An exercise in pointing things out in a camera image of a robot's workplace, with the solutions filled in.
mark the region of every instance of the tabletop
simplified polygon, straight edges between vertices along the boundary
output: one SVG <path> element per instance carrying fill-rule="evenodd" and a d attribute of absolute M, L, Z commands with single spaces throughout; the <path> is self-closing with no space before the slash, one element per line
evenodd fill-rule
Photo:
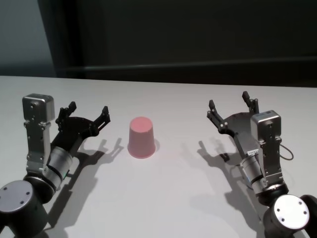
<path fill-rule="evenodd" d="M 52 201 L 41 238 L 263 238 L 263 226 L 235 166 L 232 139 L 207 119 L 213 99 L 224 118 L 247 112 L 242 93 L 258 98 L 260 112 L 282 118 L 282 144 L 294 153 L 281 160 L 290 194 L 317 196 L 317 89 L 83 79 L 0 77 L 0 187 L 26 174 L 28 151 L 22 97 L 54 97 L 55 115 L 71 101 L 74 116 L 94 120 L 103 106 L 111 122 L 88 138 Z M 136 159 L 127 150 L 129 123 L 152 120 L 157 151 Z M 52 122 L 51 141 L 57 135 Z M 281 154 L 289 156 L 281 149 Z M 227 154 L 230 160 L 221 158 Z M 5 228 L 0 238 L 12 238 Z"/>

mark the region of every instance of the black cable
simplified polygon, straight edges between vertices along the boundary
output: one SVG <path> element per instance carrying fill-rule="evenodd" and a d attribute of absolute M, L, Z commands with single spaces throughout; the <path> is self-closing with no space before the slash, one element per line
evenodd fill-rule
<path fill-rule="evenodd" d="M 286 146 L 282 145 L 282 144 L 280 144 L 280 146 L 282 146 L 285 150 L 287 150 L 287 151 L 291 154 L 292 157 L 291 157 L 291 158 L 285 158 L 285 157 L 282 156 L 281 154 L 279 154 L 279 156 L 280 156 L 282 159 L 284 159 L 284 160 L 288 160 L 288 161 L 293 160 L 293 158 L 294 158 L 293 152 L 292 152 L 290 149 L 288 149 Z"/>

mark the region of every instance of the pink cup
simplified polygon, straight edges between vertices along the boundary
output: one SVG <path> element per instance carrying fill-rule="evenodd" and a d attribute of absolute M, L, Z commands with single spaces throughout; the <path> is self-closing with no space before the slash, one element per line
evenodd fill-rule
<path fill-rule="evenodd" d="M 134 118 L 130 123 L 128 151 L 138 159 L 150 157 L 155 152 L 153 124 L 146 117 Z"/>

